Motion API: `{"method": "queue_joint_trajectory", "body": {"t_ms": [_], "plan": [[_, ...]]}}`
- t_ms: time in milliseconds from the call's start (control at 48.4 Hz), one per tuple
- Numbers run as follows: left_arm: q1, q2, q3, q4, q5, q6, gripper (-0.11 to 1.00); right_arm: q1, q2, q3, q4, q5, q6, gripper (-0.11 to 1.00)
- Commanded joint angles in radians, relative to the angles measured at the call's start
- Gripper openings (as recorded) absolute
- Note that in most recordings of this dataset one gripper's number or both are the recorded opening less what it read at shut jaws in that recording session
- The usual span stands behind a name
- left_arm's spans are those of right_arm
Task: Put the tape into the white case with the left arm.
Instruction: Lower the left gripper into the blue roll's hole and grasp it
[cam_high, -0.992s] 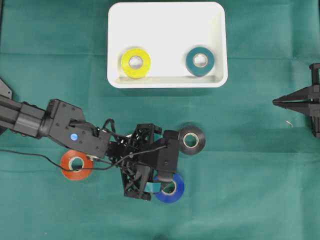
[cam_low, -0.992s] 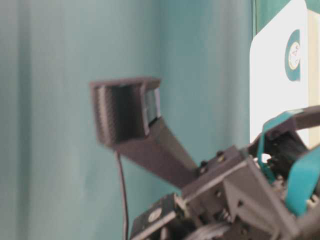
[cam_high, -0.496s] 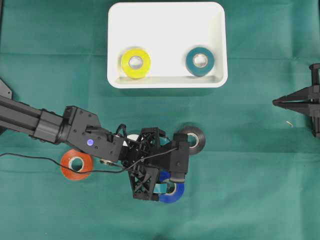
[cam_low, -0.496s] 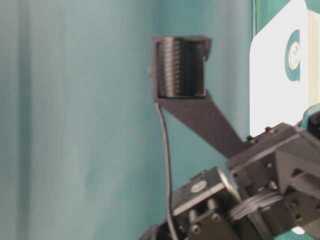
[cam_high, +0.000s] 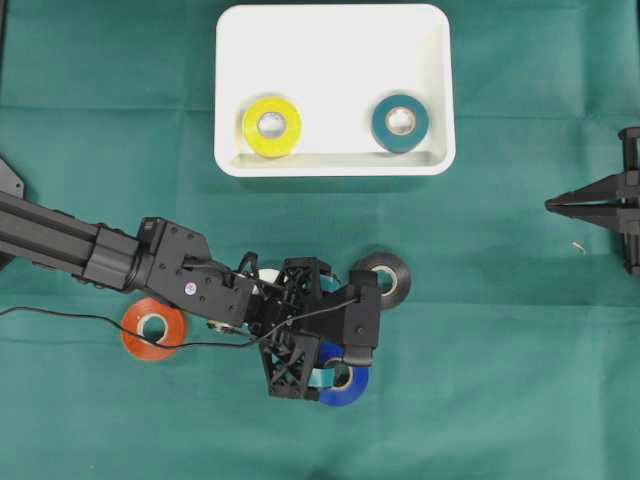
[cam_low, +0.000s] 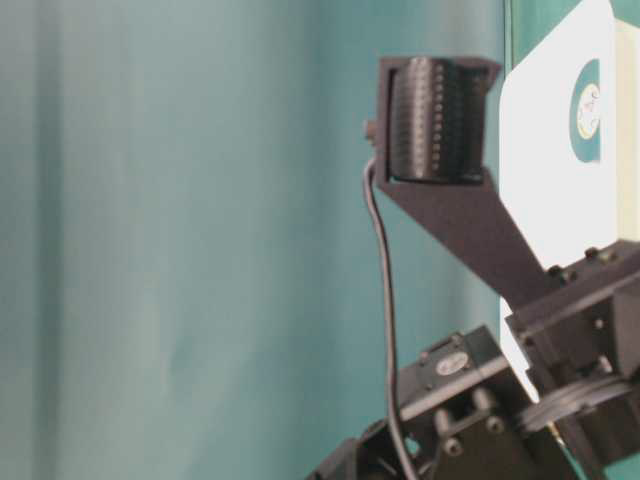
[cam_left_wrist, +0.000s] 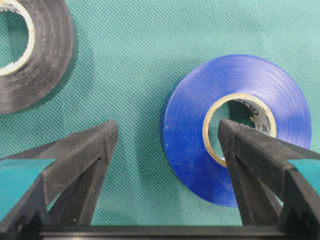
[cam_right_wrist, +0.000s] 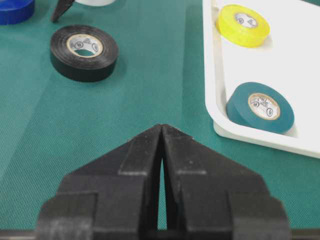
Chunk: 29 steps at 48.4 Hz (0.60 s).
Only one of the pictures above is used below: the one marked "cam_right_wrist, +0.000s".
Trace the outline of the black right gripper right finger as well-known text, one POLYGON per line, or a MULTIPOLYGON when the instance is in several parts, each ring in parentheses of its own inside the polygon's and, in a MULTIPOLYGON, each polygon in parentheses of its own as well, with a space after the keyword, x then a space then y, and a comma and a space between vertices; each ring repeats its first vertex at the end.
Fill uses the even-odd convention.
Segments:
POLYGON ((288 240, 289 220, 256 172, 164 124, 167 227, 189 240, 288 240))

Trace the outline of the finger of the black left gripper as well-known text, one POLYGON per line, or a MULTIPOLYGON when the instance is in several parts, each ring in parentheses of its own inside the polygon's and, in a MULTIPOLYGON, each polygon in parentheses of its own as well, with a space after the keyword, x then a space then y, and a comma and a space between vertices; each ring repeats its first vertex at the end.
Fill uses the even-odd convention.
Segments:
POLYGON ((75 2, 75 0, 58 0, 55 9, 51 16, 51 21, 53 23, 57 22, 59 17, 61 17, 75 2))

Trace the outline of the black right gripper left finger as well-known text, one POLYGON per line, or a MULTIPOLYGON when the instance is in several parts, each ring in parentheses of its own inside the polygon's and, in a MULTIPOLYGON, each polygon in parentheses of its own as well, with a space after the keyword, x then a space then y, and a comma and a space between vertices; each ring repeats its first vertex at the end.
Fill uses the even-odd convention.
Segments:
POLYGON ((155 228, 159 193, 157 124, 68 173, 39 212, 38 240, 137 240, 155 228))

